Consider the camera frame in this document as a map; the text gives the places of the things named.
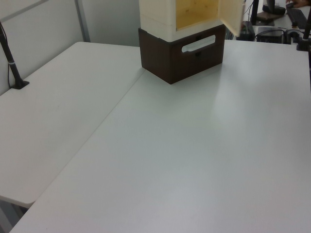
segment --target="cable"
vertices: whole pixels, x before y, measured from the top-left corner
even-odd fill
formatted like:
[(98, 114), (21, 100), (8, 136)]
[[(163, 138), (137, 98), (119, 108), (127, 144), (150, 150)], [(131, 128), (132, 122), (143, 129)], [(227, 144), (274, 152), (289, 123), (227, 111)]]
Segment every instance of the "cable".
[[(1, 24), (1, 21), (0, 21), (0, 28), (1, 28), (1, 31), (3, 32), (4, 34), (4, 37), (5, 37), (5, 41), (8, 43), (8, 37), (6, 36), (6, 33), (5, 33), (5, 30)], [(11, 85), (10, 85), (10, 64), (8, 63), (8, 85), (9, 85), (9, 88), (11, 89)]]
[(252, 4), (249, 6), (249, 10), (248, 10), (248, 20), (249, 21), (249, 15), (251, 14), (251, 6), (254, 4), (254, 1), (252, 2)]
[(257, 38), (258, 35), (262, 35), (262, 34), (266, 34), (266, 33), (271, 33), (271, 32), (283, 32), (283, 35), (285, 33), (284, 30), (282, 29), (276, 29), (276, 30), (267, 30), (267, 31), (264, 31), (264, 32), (261, 32), (261, 33), (258, 33), (257, 35), (255, 35), (255, 38)]
[(250, 4), (250, 6), (246, 9), (246, 11), (243, 13), (243, 15), (245, 15), (246, 14), (246, 12), (249, 10), (249, 8), (251, 8), (252, 7), (252, 4)]
[(11, 85), (10, 85), (10, 65), (8, 64), (8, 85), (9, 88), (11, 89)]
[(6, 42), (8, 42), (8, 37), (6, 36), (5, 30), (4, 30), (4, 28), (3, 28), (2, 24), (1, 24), (1, 21), (0, 21), (0, 28), (1, 28), (1, 31), (3, 32), (3, 34), (4, 34)]

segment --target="cabinet door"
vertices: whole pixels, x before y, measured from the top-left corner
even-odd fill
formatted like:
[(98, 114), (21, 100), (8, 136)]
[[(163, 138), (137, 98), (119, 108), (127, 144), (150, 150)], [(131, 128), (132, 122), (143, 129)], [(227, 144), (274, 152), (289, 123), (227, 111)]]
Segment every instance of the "cabinet door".
[(235, 35), (241, 30), (244, 0), (219, 0), (218, 18)]

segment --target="electronic equipment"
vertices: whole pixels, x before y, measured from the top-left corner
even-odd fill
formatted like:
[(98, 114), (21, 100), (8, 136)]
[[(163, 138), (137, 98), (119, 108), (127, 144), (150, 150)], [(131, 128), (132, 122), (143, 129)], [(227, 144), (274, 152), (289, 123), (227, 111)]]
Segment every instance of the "electronic equipment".
[(282, 44), (283, 32), (278, 28), (258, 28), (257, 42)]
[(302, 13), (301, 10), (290, 7), (287, 7), (286, 10), (292, 23), (297, 22), (298, 27), (300, 29), (306, 28), (307, 18), (305, 17), (305, 15)]
[(267, 4), (262, 7), (264, 12), (257, 14), (258, 4), (259, 0), (253, 1), (251, 15), (251, 22), (253, 26), (274, 26), (273, 20), (285, 14), (285, 8), (276, 6), (275, 0), (267, 0)]
[(243, 41), (254, 41), (255, 40), (255, 31), (253, 25), (249, 21), (243, 21), (240, 36), (236, 38), (237, 40)]

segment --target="tabletop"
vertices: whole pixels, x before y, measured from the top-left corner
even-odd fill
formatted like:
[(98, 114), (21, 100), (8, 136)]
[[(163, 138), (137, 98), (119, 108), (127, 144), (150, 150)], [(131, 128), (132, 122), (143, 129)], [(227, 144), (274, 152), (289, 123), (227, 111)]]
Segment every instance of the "tabletop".
[(12, 233), (307, 233), (310, 119), (292, 46), (226, 41), (173, 85), (145, 71)]
[(80, 42), (0, 96), (0, 200), (30, 207), (143, 71), (139, 48)]

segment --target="wooden box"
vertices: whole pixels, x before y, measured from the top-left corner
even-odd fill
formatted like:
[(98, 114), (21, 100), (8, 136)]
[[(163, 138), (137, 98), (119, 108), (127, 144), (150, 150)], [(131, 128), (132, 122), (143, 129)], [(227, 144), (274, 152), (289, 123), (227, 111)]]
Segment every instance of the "wooden box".
[(223, 62), (225, 26), (167, 42), (138, 30), (142, 67), (173, 84)]

